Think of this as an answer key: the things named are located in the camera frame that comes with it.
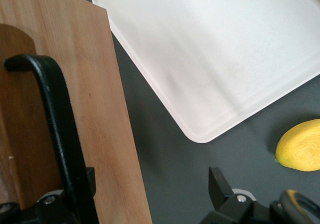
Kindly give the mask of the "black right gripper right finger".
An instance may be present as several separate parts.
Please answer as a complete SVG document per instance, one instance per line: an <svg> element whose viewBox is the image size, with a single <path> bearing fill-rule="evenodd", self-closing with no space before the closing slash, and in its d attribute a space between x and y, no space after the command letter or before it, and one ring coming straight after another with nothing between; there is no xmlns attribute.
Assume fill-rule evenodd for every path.
<svg viewBox="0 0 320 224"><path fill-rule="evenodd" d="M233 190L221 170L208 170L208 193L213 210L201 221L202 224L271 224L267 207L259 204L245 190Z"/></svg>

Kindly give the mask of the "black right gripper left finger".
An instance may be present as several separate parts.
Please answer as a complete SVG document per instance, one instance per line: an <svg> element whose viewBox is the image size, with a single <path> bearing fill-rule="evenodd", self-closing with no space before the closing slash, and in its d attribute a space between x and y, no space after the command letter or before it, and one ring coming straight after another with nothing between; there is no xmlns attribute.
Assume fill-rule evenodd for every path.
<svg viewBox="0 0 320 224"><path fill-rule="evenodd" d="M62 172L63 190L45 195L23 211L25 224L96 224L95 169L66 169Z"/></svg>

